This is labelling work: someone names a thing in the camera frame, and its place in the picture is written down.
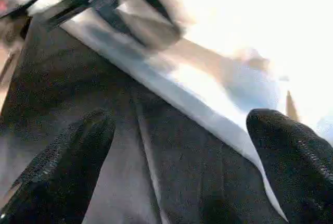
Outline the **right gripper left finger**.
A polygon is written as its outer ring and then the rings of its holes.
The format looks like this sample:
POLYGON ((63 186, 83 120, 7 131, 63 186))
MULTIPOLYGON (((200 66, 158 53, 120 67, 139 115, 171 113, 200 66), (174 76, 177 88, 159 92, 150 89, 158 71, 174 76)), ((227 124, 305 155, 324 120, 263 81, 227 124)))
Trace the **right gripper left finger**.
POLYGON ((1 223, 82 223, 114 130, 104 110, 64 128, 1 200, 1 223))

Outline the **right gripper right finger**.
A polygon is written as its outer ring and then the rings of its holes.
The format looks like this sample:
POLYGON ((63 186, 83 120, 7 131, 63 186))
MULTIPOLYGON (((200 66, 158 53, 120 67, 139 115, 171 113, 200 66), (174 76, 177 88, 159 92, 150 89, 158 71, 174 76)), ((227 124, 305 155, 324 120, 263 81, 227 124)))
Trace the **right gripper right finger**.
POLYGON ((253 109, 246 126, 289 223, 332 223, 332 146, 275 110, 253 109))

